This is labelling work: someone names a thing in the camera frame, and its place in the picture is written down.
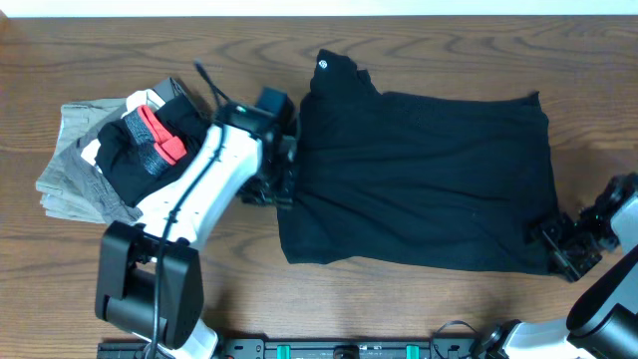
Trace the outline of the black t-shirt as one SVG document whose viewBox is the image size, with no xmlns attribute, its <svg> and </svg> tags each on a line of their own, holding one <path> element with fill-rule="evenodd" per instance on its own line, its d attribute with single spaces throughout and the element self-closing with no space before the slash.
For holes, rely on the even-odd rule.
<svg viewBox="0 0 638 359">
<path fill-rule="evenodd" d="M 277 214 L 292 264 L 361 256 L 467 271 L 549 273 L 531 228 L 557 211 L 548 118 L 505 101 L 379 92 L 327 50 L 300 105 L 293 205 Z"/>
</svg>

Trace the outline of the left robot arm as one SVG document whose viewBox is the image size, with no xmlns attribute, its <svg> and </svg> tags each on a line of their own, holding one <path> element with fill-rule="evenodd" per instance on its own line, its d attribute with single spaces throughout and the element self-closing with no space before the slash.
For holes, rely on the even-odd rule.
<svg viewBox="0 0 638 359">
<path fill-rule="evenodd" d="M 102 237 L 95 312 L 136 335 L 104 342 L 100 358 L 212 358 L 218 334 L 202 317 L 200 255 L 235 197 L 293 204 L 300 125 L 288 95 L 262 90 L 255 105 L 226 101 L 181 177 L 147 196 L 134 224 Z"/>
</svg>

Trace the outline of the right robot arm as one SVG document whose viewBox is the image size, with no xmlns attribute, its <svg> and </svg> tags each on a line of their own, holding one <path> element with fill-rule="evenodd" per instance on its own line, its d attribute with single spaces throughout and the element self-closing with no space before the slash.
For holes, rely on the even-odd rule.
<svg viewBox="0 0 638 359">
<path fill-rule="evenodd" d="M 573 221 L 563 213 L 532 235 L 549 249 L 553 270 L 574 283 L 602 259 L 623 257 L 575 302 L 568 315 L 530 323 L 512 320 L 479 341 L 472 358 L 635 358 L 637 356 L 637 175 L 612 178 L 594 205 Z"/>
</svg>

